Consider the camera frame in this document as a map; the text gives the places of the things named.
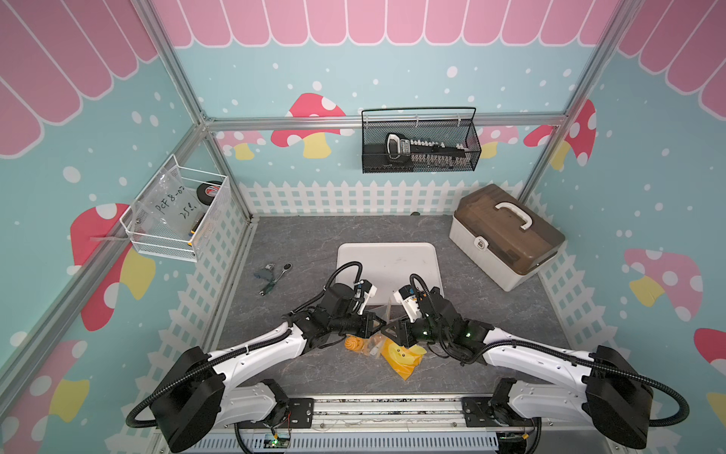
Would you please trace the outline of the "clear ziploc bag of cookies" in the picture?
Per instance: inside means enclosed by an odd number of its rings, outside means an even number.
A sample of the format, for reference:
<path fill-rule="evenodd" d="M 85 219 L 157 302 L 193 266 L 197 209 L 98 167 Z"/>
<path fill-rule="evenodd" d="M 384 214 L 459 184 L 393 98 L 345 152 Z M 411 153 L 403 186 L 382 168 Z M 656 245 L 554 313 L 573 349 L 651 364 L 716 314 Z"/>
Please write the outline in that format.
<path fill-rule="evenodd" d="M 374 320 L 374 329 L 376 329 L 376 332 L 372 333 L 368 338 L 348 335 L 343 343 L 345 349 L 369 358 L 379 358 L 386 340 L 386 337 L 382 334 L 382 327 L 386 323 L 390 323 L 399 314 L 399 308 L 400 306 L 391 304 L 391 302 L 383 305 L 368 306 L 367 310 L 382 319 L 382 322 Z"/>

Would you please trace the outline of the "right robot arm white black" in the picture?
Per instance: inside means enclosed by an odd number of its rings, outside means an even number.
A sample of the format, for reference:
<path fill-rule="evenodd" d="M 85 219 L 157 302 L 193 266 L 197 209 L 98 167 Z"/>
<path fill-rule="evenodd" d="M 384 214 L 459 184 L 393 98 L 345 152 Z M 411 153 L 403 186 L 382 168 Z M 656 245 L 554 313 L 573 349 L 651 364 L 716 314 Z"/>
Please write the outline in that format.
<path fill-rule="evenodd" d="M 690 415 L 680 393 L 638 374 L 613 348 L 600 345 L 593 352 L 556 348 L 466 319 L 417 274 L 393 291 L 392 298 L 406 312 L 382 330 L 395 344 L 426 344 L 437 356 L 462 366 L 480 363 L 540 381 L 497 383 L 489 408 L 501 425 L 546 418 L 582 421 L 621 446 L 644 449 L 650 429 L 678 425 Z"/>

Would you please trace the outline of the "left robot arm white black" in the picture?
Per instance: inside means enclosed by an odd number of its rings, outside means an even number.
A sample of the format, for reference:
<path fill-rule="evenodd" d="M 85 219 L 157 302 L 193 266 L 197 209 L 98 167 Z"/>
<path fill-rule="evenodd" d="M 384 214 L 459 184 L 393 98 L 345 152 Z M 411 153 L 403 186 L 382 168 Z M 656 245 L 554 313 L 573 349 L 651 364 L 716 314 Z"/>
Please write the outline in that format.
<path fill-rule="evenodd" d="M 341 265 L 320 293 L 262 336 L 211 353 L 198 346 L 186 350 L 156 389 L 129 411 L 126 426 L 159 429 L 173 453 L 228 425 L 253 422 L 277 429 L 289 417 L 287 394 L 273 379 L 250 387 L 243 382 L 311 351 L 379 332 L 384 321 L 366 308 L 376 288 L 362 272 L 358 261 Z"/>

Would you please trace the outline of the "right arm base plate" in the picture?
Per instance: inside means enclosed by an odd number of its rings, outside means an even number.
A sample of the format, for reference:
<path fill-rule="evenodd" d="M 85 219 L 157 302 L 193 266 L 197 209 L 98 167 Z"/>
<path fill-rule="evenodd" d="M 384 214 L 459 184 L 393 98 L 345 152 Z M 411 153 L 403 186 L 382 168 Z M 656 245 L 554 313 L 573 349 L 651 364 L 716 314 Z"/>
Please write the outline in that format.
<path fill-rule="evenodd" d="M 508 403 L 493 397 L 463 397 L 461 408 L 467 428 L 534 429 L 536 427 L 531 418 L 523 418 Z"/>

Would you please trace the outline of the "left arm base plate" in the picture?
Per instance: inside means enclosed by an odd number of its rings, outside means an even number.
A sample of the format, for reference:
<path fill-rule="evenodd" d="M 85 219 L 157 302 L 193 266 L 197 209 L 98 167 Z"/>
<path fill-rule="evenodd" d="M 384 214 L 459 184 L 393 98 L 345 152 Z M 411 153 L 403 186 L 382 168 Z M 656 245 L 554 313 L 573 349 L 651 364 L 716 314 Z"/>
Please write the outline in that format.
<path fill-rule="evenodd" d="M 310 429 L 315 407 L 313 398 L 291 398 L 278 403 L 262 421 L 241 423 L 245 429 Z"/>

